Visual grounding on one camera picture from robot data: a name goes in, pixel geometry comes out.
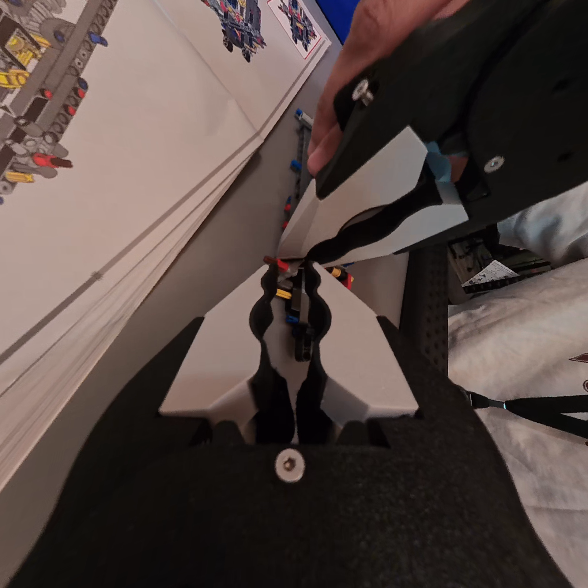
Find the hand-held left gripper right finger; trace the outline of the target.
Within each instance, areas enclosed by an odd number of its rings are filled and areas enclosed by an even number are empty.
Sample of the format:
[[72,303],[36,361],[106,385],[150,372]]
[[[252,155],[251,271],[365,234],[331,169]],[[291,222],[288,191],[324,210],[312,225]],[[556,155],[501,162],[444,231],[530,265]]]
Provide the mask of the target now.
[[376,313],[318,263],[311,311],[320,321],[306,380],[309,410],[330,420],[414,416],[417,401]]

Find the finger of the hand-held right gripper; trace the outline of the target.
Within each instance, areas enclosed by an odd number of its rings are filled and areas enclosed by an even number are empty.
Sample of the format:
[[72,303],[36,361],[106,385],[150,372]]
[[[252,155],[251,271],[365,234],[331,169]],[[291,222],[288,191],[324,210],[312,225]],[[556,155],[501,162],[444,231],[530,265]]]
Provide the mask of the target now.
[[302,259],[357,215],[408,194],[417,185],[427,153],[407,126],[330,195],[319,198],[312,180],[283,231],[279,257]]
[[359,215],[314,245],[307,259],[327,267],[398,254],[467,220],[453,184],[422,180],[408,194]]

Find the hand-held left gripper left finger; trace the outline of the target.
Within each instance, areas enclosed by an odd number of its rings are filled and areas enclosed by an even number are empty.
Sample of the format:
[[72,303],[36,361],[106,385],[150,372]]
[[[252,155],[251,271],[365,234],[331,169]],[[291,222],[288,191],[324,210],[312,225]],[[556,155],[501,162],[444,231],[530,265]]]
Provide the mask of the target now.
[[159,408],[162,416],[252,420],[252,381],[262,366],[276,272],[262,265],[203,318]]

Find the long lego car chassis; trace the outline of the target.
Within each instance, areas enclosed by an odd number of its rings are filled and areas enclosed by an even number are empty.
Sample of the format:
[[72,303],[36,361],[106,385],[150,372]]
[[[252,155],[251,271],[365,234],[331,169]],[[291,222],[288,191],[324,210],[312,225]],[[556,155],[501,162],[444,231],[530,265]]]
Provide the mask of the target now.
[[[302,188],[307,187],[311,176],[307,170],[307,147],[311,138],[313,118],[303,109],[297,108],[295,119],[298,124],[296,158],[290,163],[295,175],[293,193],[286,198],[283,208],[282,230],[285,231],[302,197]],[[312,356],[315,328],[309,320],[311,300],[306,292],[305,269],[298,269],[293,277],[282,275],[276,295],[285,303],[285,321],[292,328],[294,357],[297,362],[308,362]]]

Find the grey lego connector red pin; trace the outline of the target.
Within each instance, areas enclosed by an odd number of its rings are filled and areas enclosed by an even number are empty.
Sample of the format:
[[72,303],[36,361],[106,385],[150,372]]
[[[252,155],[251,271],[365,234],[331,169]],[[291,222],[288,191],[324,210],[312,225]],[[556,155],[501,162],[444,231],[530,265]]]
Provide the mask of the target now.
[[300,265],[303,260],[282,260],[279,258],[273,258],[270,256],[264,256],[263,262],[272,268],[272,271],[276,274],[278,281],[290,279],[296,276]]

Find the white lego instruction booklet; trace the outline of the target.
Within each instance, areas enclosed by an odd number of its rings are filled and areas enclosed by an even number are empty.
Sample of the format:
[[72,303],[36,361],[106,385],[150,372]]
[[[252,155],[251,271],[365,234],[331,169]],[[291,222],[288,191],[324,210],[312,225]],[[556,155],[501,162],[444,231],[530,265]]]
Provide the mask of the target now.
[[326,51],[267,1],[1,1],[1,489]]

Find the person's right hand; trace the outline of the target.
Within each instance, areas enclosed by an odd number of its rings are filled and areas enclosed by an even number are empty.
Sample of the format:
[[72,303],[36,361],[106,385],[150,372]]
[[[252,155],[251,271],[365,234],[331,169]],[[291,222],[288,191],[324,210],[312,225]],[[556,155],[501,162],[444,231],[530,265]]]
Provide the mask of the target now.
[[417,28],[447,18],[467,1],[360,1],[348,38],[318,100],[307,151],[312,177],[331,160],[342,139],[334,112],[336,94],[366,68],[389,56]]

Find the black perforated panel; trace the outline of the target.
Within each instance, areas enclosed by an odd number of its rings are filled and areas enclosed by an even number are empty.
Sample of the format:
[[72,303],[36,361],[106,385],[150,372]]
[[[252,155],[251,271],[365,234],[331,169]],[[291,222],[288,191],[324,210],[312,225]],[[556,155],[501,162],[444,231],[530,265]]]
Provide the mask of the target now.
[[448,374],[448,260],[446,246],[411,251],[400,331],[441,374]]

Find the small white leaflet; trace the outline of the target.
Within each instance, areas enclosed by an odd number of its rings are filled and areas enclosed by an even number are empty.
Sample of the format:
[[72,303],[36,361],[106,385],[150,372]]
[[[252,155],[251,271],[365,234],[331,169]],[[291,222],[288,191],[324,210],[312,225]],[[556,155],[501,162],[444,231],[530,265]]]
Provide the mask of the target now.
[[330,39],[303,1],[267,1],[267,5],[304,61],[330,46]]

